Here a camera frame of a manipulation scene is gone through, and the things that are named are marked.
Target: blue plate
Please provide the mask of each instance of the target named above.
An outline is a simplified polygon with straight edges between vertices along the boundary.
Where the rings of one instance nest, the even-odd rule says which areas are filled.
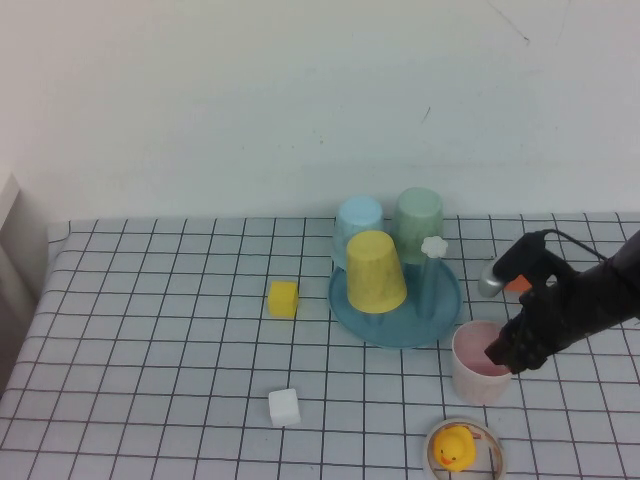
[[[420,292],[420,265],[406,265],[404,278],[407,299],[398,308],[381,314],[356,310],[347,298],[347,274],[334,270],[329,281],[329,306],[336,319],[365,342],[385,348],[415,348],[433,345],[452,329],[458,318],[462,298],[458,279],[441,264],[438,272],[437,304],[431,319],[416,313]]]

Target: white cube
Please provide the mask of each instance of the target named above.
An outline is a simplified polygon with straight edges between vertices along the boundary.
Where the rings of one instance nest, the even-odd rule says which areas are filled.
[[[298,395],[295,388],[277,390],[269,394],[269,415],[276,428],[300,423]]]

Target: yellow rubber duck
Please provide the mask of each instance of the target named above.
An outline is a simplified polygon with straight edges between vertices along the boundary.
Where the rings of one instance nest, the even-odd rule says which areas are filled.
[[[476,459],[476,445],[467,427],[455,425],[439,431],[433,439],[433,456],[450,472],[461,472]]]

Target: pink cup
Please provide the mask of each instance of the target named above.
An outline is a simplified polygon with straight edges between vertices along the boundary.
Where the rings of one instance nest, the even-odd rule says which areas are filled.
[[[484,353],[499,333],[497,323],[474,320],[458,328],[453,335],[453,387],[467,403],[495,403],[509,385],[509,369],[495,365]]]

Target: white wall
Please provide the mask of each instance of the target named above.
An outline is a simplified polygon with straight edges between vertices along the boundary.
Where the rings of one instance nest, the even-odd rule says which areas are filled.
[[[6,0],[0,162],[45,220],[313,214],[409,185],[450,212],[637,210],[639,18],[634,0]]]

